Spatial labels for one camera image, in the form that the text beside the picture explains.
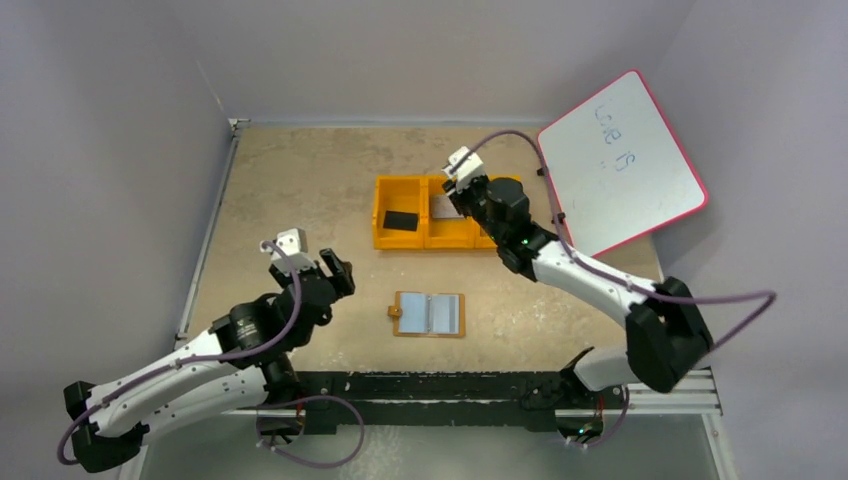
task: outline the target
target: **whiteboard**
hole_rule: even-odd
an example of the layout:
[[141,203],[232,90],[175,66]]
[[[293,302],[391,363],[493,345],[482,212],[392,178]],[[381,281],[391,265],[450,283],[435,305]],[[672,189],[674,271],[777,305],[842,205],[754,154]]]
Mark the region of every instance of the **whiteboard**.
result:
[[599,255],[707,204],[642,75],[631,70],[538,136],[575,248]]

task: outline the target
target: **beige table surface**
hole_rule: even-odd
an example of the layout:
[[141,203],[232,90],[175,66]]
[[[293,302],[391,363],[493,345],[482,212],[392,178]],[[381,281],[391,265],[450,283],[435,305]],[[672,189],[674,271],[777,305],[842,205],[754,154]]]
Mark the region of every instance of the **beige table surface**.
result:
[[[278,290],[259,242],[292,227],[310,252],[333,248],[353,263],[356,294],[333,321],[292,354],[299,370],[539,370],[562,368],[589,345],[624,340],[611,319],[568,293],[509,272],[494,251],[373,249],[377,175],[438,174],[448,156],[492,128],[282,128],[254,126],[239,144],[190,320],[191,336],[241,302]],[[524,129],[535,137],[537,130]],[[490,175],[520,175],[540,224],[550,218],[533,151],[519,138],[480,150]],[[658,278],[649,237],[601,260]],[[392,335],[386,308],[395,291],[466,295],[462,339]]]

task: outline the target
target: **wall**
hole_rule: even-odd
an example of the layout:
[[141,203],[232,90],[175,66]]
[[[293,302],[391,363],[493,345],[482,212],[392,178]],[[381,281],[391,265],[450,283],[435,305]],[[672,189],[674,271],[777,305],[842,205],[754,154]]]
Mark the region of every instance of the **wall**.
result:
[[539,123],[652,73],[694,0],[169,0],[230,117]]
[[712,193],[656,235],[666,271],[780,295],[716,358],[744,479],[848,478],[846,32],[840,0],[699,0],[651,79]]
[[229,147],[187,45],[158,1],[0,1],[2,478],[88,478],[62,388],[173,345]]

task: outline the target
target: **robotic arm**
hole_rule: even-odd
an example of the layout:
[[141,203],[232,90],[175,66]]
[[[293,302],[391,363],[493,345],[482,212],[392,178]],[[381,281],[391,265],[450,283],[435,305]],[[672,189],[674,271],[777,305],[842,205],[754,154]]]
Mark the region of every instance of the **robotic arm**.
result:
[[[297,374],[286,353],[309,343],[314,326],[327,325],[331,305],[352,295],[355,285],[351,264],[331,249],[320,252],[330,275],[324,273],[308,255],[303,231],[282,232],[275,243],[291,265],[271,248],[262,251],[271,254],[270,273],[281,293],[236,305],[194,340],[135,373],[65,388],[66,409],[78,426],[71,435],[74,454],[88,472],[118,466],[141,446],[203,418],[295,398]],[[298,272],[299,299],[290,267]],[[284,328],[283,338],[270,343]],[[115,395],[134,383],[139,386]]]
[[[492,238],[504,265],[529,280],[573,294],[626,331],[626,346],[590,347],[574,358],[561,371],[566,383],[576,390],[596,392],[640,381],[658,392],[670,392],[710,350],[712,337],[694,305],[660,302],[631,286],[691,297],[686,285],[675,278],[657,284],[574,249],[567,251],[556,234],[531,219],[530,200],[520,182],[490,180],[480,157],[468,153],[463,147],[451,155],[443,169],[448,177],[443,187],[457,212],[473,218]],[[625,279],[627,287],[589,272],[580,263]]]

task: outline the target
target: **yellow tray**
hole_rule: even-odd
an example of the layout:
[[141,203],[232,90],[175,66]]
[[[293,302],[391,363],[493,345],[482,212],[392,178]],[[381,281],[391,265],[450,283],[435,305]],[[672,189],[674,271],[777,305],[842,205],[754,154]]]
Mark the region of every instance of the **yellow tray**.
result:
[[[520,181],[519,177],[510,177]],[[443,195],[443,175],[380,175],[374,193],[371,231],[377,250],[470,250],[496,245],[471,218],[431,218],[430,199]],[[418,215],[413,231],[383,228],[387,211]]]

